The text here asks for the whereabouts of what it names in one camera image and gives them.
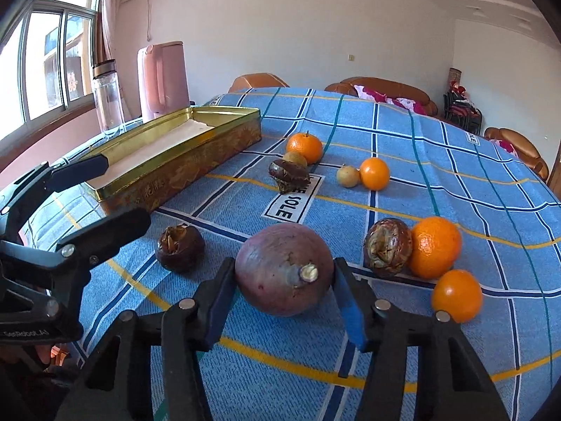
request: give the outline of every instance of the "blue plaid tablecloth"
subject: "blue plaid tablecloth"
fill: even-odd
[[[333,256],[347,259],[357,278],[401,309],[430,315],[434,284],[402,273],[372,277],[363,267],[362,242],[377,220],[396,216],[413,226],[441,215],[455,222],[464,242],[455,267],[481,283],[484,304],[462,329],[490,373],[513,420],[529,420],[561,374],[561,204],[519,160],[482,138],[395,106],[298,88],[249,89],[211,103],[259,108],[263,139],[196,181],[152,214],[146,236],[124,247],[92,272],[80,314],[85,333],[76,344],[86,358],[117,314],[166,309],[192,295],[226,256],[268,225],[298,220],[319,233]],[[138,125],[138,121],[129,126]],[[279,213],[269,163],[284,153],[287,137],[309,131],[324,143],[314,168],[311,196],[297,214]],[[63,162],[100,143],[93,139]],[[343,164],[358,167],[382,158],[391,181],[381,192],[337,185]],[[51,197],[25,233],[38,248],[103,213],[79,187]],[[154,257],[166,226],[187,222],[200,229],[207,253],[183,278]],[[200,358],[214,419],[350,420],[367,374],[369,354],[347,340],[329,292],[315,309],[292,318],[256,311],[243,298],[232,308],[223,337]],[[417,355],[410,349],[403,420],[412,419]],[[159,348],[152,355],[155,419],[166,418]]]

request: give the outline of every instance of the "purple fruit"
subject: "purple fruit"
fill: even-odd
[[[235,274],[243,297],[257,310],[293,316],[323,298],[333,279],[333,257],[310,228],[279,223],[242,245]]]

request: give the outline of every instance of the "orange leather armchair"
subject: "orange leather armchair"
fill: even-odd
[[[236,77],[228,93],[237,92],[246,88],[263,87],[289,87],[289,85],[277,75],[271,73],[244,74]]]
[[[486,139],[499,139],[508,141],[515,148],[518,157],[523,163],[534,171],[544,182],[549,177],[549,168],[541,157],[537,148],[526,137],[508,128],[489,127],[485,130]]]
[[[388,98],[407,98],[420,102],[427,115],[436,116],[438,107],[422,90],[400,82],[387,81],[378,77],[350,77],[338,83],[333,83],[325,88],[327,92],[342,93],[344,95],[358,96],[355,85],[362,85],[386,95]]]

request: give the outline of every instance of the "pink appliance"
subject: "pink appliance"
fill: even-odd
[[[144,123],[189,107],[183,42],[150,44],[138,51],[137,63]]]

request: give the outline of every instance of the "window sill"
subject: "window sill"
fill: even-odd
[[[18,156],[25,152],[36,142],[60,128],[65,123],[95,109],[93,95],[85,99],[78,107],[68,109],[64,113],[57,113],[55,116],[48,114],[31,120],[14,130],[0,140],[0,172],[10,165]]]

